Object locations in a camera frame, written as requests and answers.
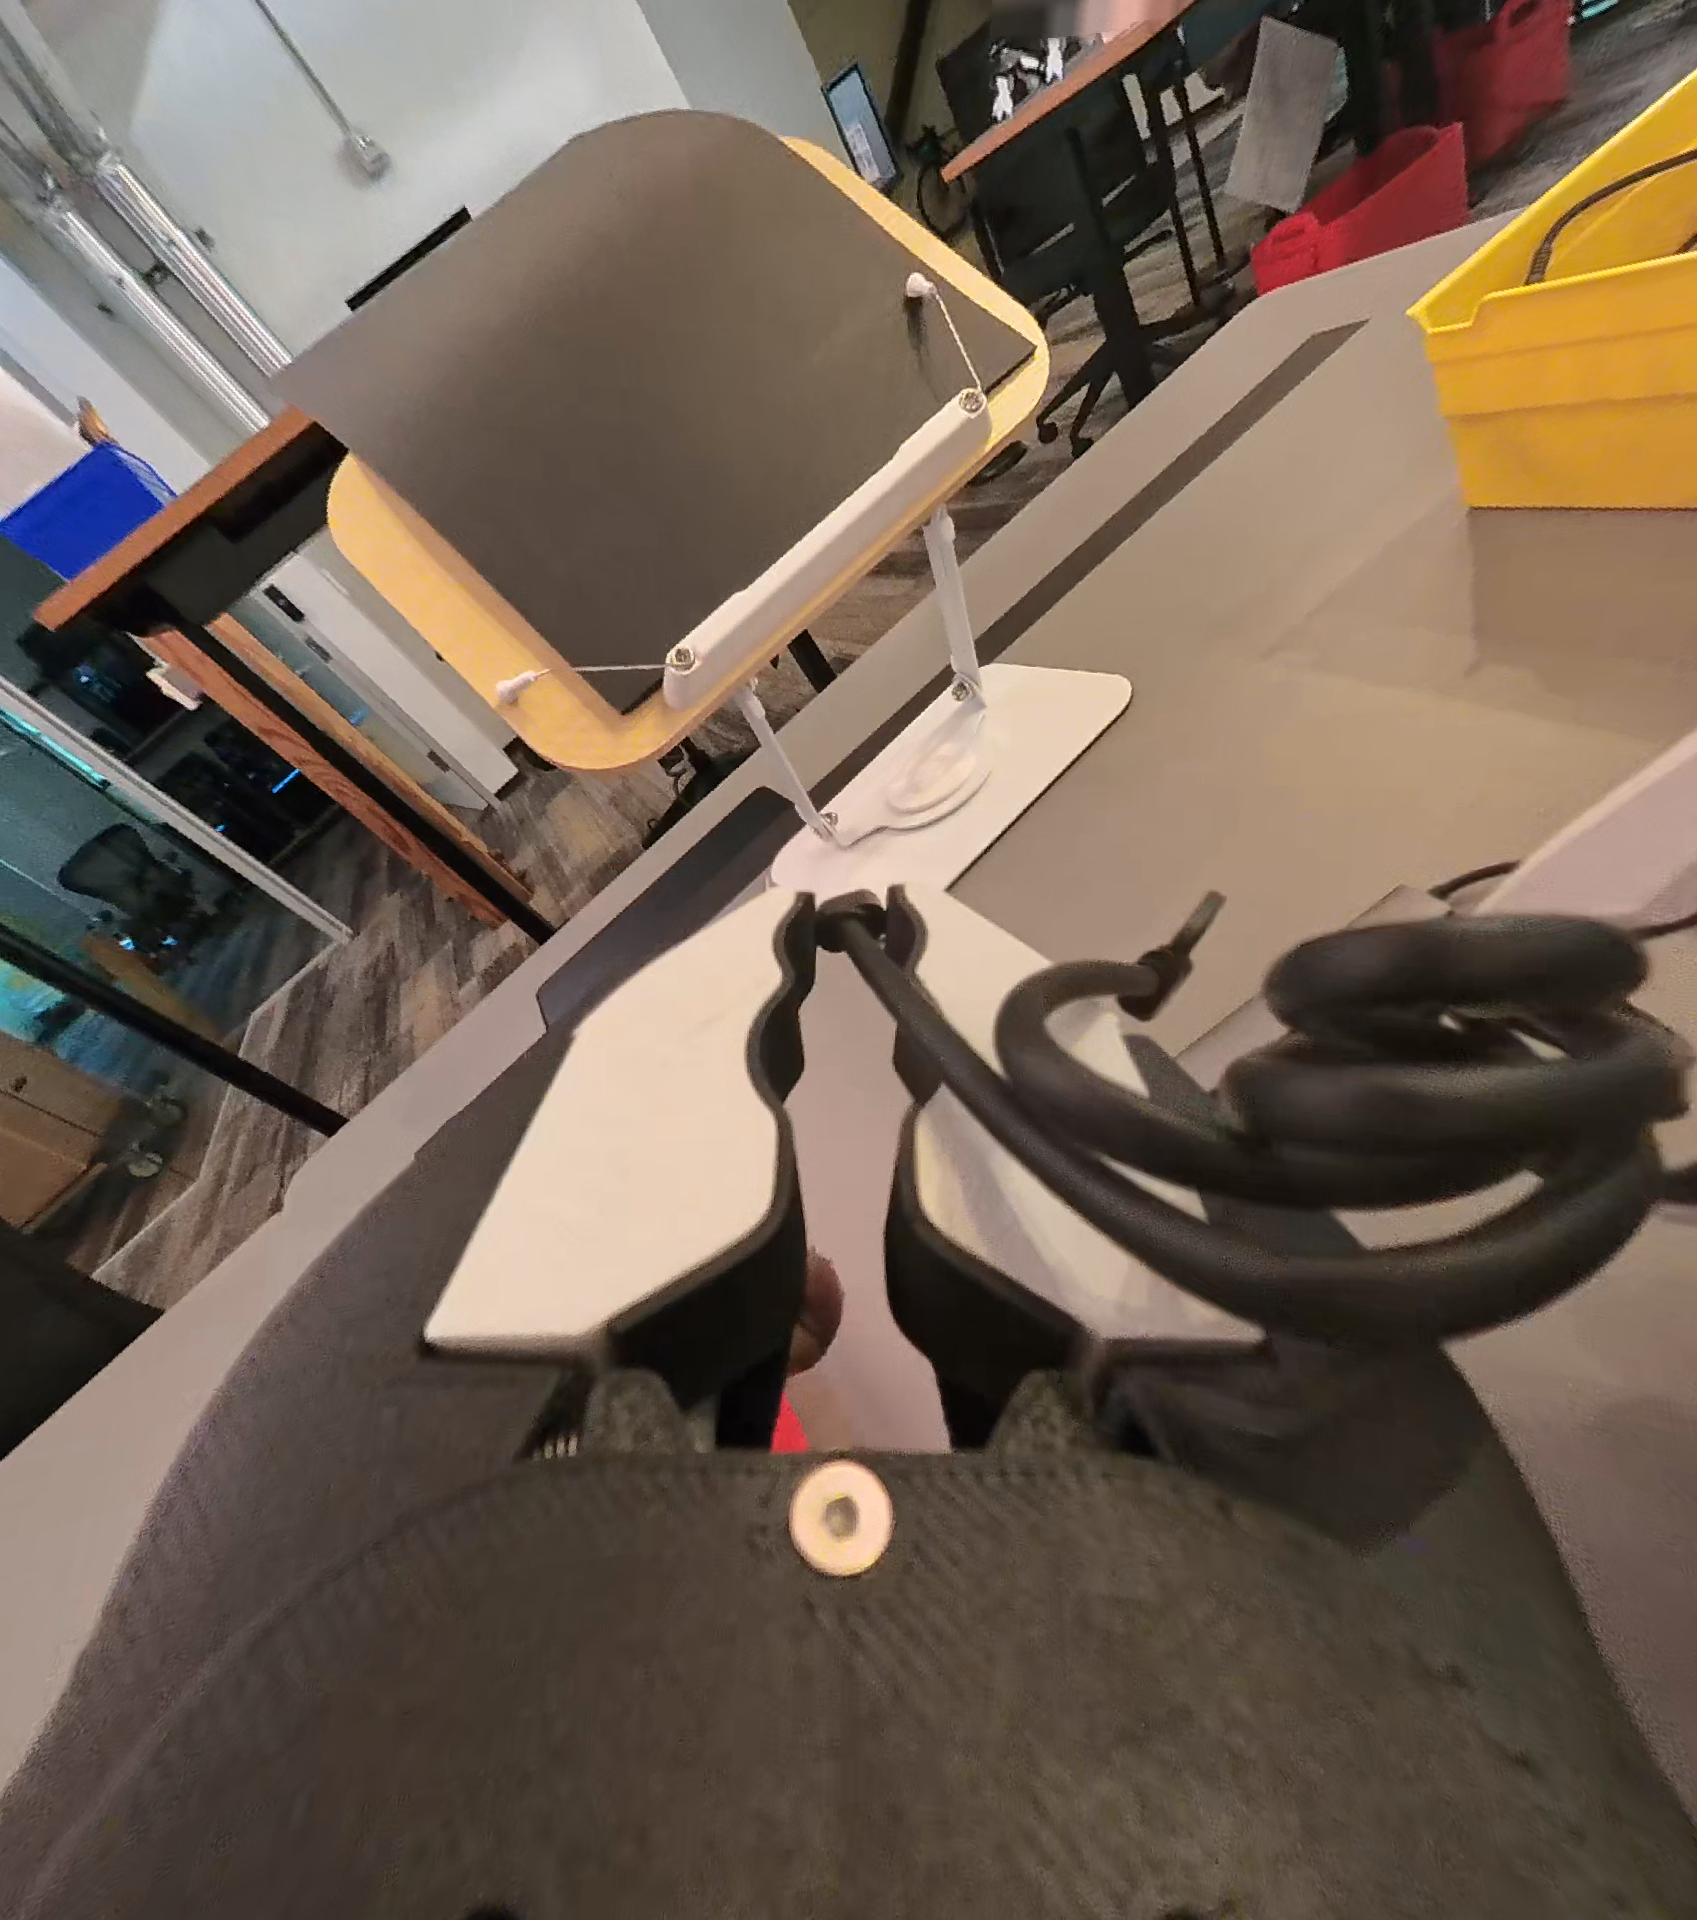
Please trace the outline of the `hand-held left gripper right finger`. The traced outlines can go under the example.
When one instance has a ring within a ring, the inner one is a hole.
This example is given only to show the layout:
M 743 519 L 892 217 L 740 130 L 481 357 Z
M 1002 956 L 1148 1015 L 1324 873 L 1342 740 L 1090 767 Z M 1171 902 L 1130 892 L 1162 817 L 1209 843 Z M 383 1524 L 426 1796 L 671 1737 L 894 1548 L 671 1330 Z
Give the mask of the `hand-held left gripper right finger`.
M 1051 959 L 976 910 L 936 890 L 898 888 L 889 947 L 946 1021 L 994 1071 L 1005 998 Z M 1081 1220 L 942 1089 L 918 1047 L 896 1039 L 917 1117 L 915 1190 L 928 1226 L 959 1254 L 1002 1274 L 1100 1339 L 1248 1347 L 1261 1330 L 1153 1274 Z

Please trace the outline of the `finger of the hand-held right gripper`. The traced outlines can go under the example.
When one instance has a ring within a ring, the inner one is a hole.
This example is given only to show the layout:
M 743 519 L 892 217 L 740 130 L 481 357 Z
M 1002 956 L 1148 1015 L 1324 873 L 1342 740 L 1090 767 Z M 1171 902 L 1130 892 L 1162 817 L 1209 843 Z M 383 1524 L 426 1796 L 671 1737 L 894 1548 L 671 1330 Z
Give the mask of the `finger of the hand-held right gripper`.
M 1615 927 L 1697 921 L 1697 729 L 1554 834 L 1480 915 L 1570 915 Z

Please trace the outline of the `wooden framed dark board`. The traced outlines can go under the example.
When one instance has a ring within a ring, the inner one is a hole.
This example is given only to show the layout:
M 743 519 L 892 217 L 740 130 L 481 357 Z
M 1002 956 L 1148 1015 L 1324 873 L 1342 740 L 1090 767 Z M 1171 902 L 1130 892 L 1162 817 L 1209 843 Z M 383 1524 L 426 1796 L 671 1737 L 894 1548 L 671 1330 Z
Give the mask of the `wooden framed dark board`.
M 1024 425 L 1043 327 L 811 142 L 573 135 L 276 391 L 350 565 L 536 756 L 658 759 Z

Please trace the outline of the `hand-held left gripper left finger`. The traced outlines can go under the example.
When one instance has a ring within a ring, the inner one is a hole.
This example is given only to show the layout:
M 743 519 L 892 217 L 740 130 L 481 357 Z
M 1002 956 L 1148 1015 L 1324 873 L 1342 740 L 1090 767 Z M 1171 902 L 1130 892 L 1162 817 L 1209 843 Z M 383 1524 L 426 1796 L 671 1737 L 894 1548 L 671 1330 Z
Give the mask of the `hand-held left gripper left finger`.
M 769 888 L 570 1024 L 427 1347 L 568 1363 L 785 1351 L 806 1271 L 786 1099 L 815 951 L 813 894 Z

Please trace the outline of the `black office chair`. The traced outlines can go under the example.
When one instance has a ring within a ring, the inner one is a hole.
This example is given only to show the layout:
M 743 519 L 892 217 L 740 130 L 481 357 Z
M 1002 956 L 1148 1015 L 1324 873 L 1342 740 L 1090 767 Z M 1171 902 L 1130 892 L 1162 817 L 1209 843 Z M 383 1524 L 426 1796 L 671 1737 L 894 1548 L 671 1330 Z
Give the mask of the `black office chair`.
M 63 892 L 108 908 L 139 949 L 188 947 L 209 921 L 188 872 L 161 859 L 127 824 L 88 835 L 53 877 Z

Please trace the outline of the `metal stand rod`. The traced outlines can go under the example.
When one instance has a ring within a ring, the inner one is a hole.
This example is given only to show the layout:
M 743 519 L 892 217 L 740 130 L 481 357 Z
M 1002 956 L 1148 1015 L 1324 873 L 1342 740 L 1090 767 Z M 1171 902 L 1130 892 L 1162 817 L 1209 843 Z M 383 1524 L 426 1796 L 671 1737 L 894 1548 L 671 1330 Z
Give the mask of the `metal stand rod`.
M 936 505 L 925 522 L 923 542 L 952 670 L 952 697 L 981 705 L 984 701 L 981 660 L 959 567 L 954 518 L 946 505 Z
M 830 846 L 830 848 L 838 846 L 840 843 L 838 824 L 832 814 L 823 811 L 821 808 L 815 805 L 815 799 L 808 788 L 805 786 L 803 775 L 799 773 L 793 759 L 789 757 L 780 742 L 780 735 L 774 729 L 765 710 L 765 701 L 759 694 L 757 681 L 748 679 L 746 684 L 740 684 L 730 703 L 736 707 L 736 711 L 740 711 L 746 726 L 750 728 L 757 740 L 759 752 L 767 759 L 769 777 L 772 779 L 777 790 L 789 799 L 789 804 L 795 808 L 806 831 L 825 846 Z

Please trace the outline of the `long wooden table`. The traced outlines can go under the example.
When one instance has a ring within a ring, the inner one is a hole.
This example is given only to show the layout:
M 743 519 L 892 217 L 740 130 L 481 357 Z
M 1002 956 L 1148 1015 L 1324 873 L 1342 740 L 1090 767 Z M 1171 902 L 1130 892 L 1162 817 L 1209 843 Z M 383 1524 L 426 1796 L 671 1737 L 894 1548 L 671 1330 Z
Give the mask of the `long wooden table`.
M 1037 122 L 1068 107 L 1099 84 L 1118 84 L 1141 74 L 1148 64 L 1198 64 L 1196 56 L 1177 51 L 1171 42 L 1183 35 L 1188 19 L 1204 1 L 1083 1 L 1055 3 L 1059 37 L 1076 35 L 1084 49 L 1066 64 L 1051 64 L 1043 84 L 1010 112 L 998 116 L 991 130 L 960 147 L 940 170 L 940 180 L 954 184 L 978 163 L 1001 151 Z

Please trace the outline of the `yellow plastic bin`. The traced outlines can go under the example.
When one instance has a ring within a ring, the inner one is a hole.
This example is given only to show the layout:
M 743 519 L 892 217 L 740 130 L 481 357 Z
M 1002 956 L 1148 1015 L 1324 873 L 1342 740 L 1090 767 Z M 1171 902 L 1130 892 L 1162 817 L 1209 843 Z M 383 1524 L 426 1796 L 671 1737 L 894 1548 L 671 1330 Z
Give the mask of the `yellow plastic bin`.
M 1475 509 L 1697 509 L 1697 69 L 1411 307 Z

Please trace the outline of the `wooden top desk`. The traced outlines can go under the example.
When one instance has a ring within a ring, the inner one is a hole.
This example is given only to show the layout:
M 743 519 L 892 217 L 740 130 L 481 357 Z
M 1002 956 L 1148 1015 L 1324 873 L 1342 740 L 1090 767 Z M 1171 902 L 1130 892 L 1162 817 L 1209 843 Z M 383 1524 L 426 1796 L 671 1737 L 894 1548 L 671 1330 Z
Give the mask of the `wooden top desk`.
M 326 528 L 345 445 L 288 407 L 34 609 L 45 631 L 94 620 L 131 636 L 205 625 Z

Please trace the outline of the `wooden rail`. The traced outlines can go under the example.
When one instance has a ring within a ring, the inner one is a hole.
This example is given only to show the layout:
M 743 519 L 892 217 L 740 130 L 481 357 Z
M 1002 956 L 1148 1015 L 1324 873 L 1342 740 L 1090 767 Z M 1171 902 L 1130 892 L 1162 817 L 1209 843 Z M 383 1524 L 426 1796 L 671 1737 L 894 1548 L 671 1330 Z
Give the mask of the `wooden rail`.
M 552 938 L 526 882 L 234 618 L 173 620 L 142 643 L 480 924 Z

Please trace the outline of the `white paper sheet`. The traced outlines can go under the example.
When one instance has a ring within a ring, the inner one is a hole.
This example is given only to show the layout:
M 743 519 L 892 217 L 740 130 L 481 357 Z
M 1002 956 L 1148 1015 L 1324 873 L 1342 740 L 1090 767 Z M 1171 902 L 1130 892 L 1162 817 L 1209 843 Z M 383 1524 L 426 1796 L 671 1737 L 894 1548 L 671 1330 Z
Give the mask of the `white paper sheet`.
M 1254 37 L 1245 112 L 1224 189 L 1284 217 L 1309 180 L 1333 116 L 1340 46 L 1333 35 L 1266 15 Z

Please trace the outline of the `small red bin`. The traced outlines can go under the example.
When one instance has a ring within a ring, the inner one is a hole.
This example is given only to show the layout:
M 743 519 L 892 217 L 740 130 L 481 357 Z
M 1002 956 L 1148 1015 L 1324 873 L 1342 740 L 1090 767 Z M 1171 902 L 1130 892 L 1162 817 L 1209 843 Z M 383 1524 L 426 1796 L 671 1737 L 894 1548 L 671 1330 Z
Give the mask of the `small red bin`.
M 1404 126 L 1280 217 L 1250 249 L 1258 296 L 1437 238 L 1468 221 L 1465 127 Z
M 1573 1 L 1508 1 L 1437 30 L 1437 120 L 1462 131 L 1468 172 L 1497 162 L 1569 100 L 1573 22 Z

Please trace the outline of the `blue storage box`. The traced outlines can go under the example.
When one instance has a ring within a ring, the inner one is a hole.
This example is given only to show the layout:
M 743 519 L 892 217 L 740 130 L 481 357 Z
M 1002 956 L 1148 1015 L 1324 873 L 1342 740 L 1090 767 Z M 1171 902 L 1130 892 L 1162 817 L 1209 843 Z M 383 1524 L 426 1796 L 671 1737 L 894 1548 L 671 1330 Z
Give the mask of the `blue storage box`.
M 0 537 L 55 579 L 72 582 L 173 497 L 146 459 L 114 442 L 96 442 L 0 516 Z

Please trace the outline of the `small wall screen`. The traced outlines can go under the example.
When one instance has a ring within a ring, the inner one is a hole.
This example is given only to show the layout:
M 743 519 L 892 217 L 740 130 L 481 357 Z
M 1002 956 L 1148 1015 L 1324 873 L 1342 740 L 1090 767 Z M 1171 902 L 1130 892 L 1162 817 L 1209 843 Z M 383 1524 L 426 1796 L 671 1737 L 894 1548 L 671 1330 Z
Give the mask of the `small wall screen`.
M 823 84 L 821 93 L 859 178 L 876 191 L 890 193 L 902 167 L 860 61 L 846 61 Z

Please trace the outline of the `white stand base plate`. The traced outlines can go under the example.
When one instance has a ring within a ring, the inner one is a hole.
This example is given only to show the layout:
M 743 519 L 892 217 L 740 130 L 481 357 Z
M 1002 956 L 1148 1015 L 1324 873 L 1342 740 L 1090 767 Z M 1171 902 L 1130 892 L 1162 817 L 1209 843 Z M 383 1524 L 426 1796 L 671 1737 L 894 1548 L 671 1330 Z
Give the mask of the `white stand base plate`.
M 902 885 L 942 894 L 1128 707 L 1124 675 L 983 668 L 978 690 L 942 690 L 803 824 L 769 877 L 835 900 Z

